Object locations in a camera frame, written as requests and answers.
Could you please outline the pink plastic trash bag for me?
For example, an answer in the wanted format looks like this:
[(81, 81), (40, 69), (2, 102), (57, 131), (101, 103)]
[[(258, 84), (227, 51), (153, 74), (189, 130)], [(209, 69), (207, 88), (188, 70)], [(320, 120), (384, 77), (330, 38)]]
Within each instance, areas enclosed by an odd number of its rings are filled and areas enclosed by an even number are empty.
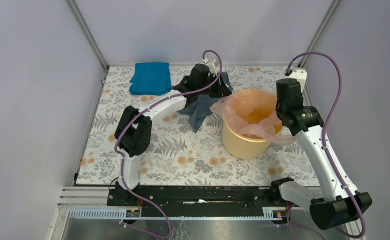
[(223, 125), (249, 139), (290, 145), (295, 138), (281, 134), (282, 121), (276, 113), (277, 95), (261, 89), (243, 89), (219, 99), (210, 110)]

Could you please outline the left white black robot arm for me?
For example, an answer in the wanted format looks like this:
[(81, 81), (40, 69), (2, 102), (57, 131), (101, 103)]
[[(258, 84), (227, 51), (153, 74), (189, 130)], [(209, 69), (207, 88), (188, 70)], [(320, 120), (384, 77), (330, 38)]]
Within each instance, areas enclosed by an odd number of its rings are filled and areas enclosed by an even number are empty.
[(228, 74), (221, 66), (198, 63), (164, 98), (144, 108), (129, 105), (124, 109), (114, 133), (113, 149), (121, 156), (115, 189), (125, 205), (133, 205), (138, 199), (135, 190), (140, 183), (137, 171), (140, 157), (150, 145), (154, 122), (170, 113), (181, 112), (190, 116), (191, 126), (197, 131), (205, 117), (211, 114), (212, 104), (229, 96), (232, 90)]

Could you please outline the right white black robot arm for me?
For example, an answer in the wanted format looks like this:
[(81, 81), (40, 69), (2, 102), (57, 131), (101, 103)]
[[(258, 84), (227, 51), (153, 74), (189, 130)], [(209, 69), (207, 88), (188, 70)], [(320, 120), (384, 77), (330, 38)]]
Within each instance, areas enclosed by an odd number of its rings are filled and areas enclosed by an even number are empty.
[(324, 122), (313, 106), (304, 106), (301, 85), (294, 78), (276, 83), (278, 118), (306, 153), (320, 184), (320, 191), (301, 186), (290, 177), (271, 183), (271, 203), (282, 206), (291, 202), (307, 210), (318, 228), (327, 230), (363, 217), (372, 198), (360, 192), (340, 164)]

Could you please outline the yellow round trash bin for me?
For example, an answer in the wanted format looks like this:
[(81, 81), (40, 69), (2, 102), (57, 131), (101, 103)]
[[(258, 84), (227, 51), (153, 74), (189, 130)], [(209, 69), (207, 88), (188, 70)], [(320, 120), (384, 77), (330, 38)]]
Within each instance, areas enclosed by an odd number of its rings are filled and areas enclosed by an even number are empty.
[(222, 141), (231, 155), (241, 159), (253, 159), (260, 156), (271, 143), (243, 137), (226, 125), (222, 126)]

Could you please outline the grey crumpled shirt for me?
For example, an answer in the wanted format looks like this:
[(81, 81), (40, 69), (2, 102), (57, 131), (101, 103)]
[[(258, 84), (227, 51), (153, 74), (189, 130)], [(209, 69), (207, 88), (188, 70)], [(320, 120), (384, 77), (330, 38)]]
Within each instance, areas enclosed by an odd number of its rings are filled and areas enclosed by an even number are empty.
[[(229, 80), (228, 73), (226, 71), (222, 72), (220, 77), (225, 77)], [(182, 93), (198, 90), (210, 84), (215, 78), (216, 76), (211, 74), (209, 74), (206, 78), (198, 79), (185, 75), (182, 81), (175, 85), (173, 89)], [(220, 99), (211, 97), (211, 87), (201, 92), (186, 95), (186, 106), (184, 109), (179, 111), (180, 114), (189, 116), (189, 124), (194, 132), (197, 132), (204, 119), (212, 114), (210, 107)]]

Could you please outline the folded blue cloth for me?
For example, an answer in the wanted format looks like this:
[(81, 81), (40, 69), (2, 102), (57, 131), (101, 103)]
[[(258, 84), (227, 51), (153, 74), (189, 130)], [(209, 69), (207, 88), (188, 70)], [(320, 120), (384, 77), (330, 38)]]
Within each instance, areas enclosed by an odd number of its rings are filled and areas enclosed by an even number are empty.
[(136, 63), (130, 80), (132, 95), (161, 96), (171, 91), (171, 75), (168, 62)]

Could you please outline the floral patterned table mat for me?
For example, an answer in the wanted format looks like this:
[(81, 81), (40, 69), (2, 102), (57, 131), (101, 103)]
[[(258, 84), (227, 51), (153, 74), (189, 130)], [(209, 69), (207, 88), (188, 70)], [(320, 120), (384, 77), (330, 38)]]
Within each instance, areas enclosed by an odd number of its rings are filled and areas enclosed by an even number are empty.
[[(131, 66), (113, 66), (103, 85), (79, 172), (78, 185), (108, 185), (119, 175), (121, 156), (114, 151), (114, 132), (127, 106), (144, 107), (156, 96), (129, 92), (134, 74)], [(317, 187), (318, 179), (300, 145), (271, 144), (259, 157), (239, 159), (222, 143), (222, 120), (207, 116), (194, 132), (189, 117), (177, 112), (152, 128), (150, 146), (141, 157), (143, 185), (267, 186), (291, 177), (299, 184)]]

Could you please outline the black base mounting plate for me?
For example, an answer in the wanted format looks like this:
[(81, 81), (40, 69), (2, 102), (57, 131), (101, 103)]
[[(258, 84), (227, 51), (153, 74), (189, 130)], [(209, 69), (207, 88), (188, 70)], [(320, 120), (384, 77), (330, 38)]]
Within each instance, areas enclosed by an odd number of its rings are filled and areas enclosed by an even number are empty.
[(223, 206), (268, 208), (282, 210), (287, 216), (289, 205), (278, 200), (268, 187), (257, 186), (159, 186), (139, 185), (135, 188), (138, 197), (125, 199), (114, 188), (109, 190), (107, 205), (113, 207), (129, 207), (141, 210), (143, 207), (158, 210), (166, 216), (164, 209), (183, 206)]

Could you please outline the right aluminium corner post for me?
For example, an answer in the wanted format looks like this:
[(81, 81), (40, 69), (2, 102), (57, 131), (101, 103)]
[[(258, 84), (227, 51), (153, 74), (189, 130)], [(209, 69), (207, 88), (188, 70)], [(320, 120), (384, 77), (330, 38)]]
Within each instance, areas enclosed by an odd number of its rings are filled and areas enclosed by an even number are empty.
[(341, 2), (342, 2), (342, 0), (332, 0), (328, 10), (326, 11), (326, 13), (321, 21), (321, 23), (319, 24), (310, 44), (307, 47), (307, 50), (306, 50), (307, 52), (313, 52), (316, 50), (321, 36), (323, 35), (327, 25), (331, 21), (334, 13), (338, 9)]

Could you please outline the aluminium corner post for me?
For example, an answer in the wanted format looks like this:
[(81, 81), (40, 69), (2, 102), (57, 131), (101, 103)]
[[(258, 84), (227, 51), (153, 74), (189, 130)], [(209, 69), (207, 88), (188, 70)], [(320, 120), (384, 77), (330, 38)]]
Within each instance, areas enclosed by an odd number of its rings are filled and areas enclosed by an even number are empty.
[(105, 72), (107, 72), (109, 69), (109, 65), (108, 65), (103, 53), (101, 52), (101, 49), (99, 48), (82, 12), (80, 11), (77, 2), (75, 0), (65, 0), (65, 2), (67, 3), (68, 7), (70, 8), (72, 15), (74, 16), (77, 24), (79, 25), (84, 37), (86, 38), (90, 48), (93, 51), (96, 59), (98, 60), (98, 62), (102, 66), (103, 70)]
[(328, 10), (326, 11), (326, 13), (321, 21), (321, 23), (319, 24), (310, 44), (307, 47), (307, 50), (306, 50), (307, 52), (313, 52), (316, 50), (321, 36), (323, 35), (327, 25), (331, 21), (334, 13), (338, 9), (341, 2), (342, 2), (342, 0), (332, 0)]

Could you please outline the left aluminium corner post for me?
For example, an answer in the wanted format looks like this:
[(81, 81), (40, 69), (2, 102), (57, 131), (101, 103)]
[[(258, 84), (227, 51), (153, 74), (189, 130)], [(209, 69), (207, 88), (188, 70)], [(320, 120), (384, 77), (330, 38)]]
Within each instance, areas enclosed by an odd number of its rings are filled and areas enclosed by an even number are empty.
[(108, 65), (103, 53), (101, 52), (101, 49), (99, 48), (82, 12), (80, 11), (77, 2), (75, 0), (65, 0), (65, 2), (67, 3), (68, 7), (70, 8), (72, 15), (74, 16), (77, 24), (79, 25), (84, 37), (86, 38), (90, 48), (93, 51), (96, 59), (98, 60), (98, 62), (102, 66), (103, 70), (105, 72), (107, 72), (109, 69), (109, 65)]

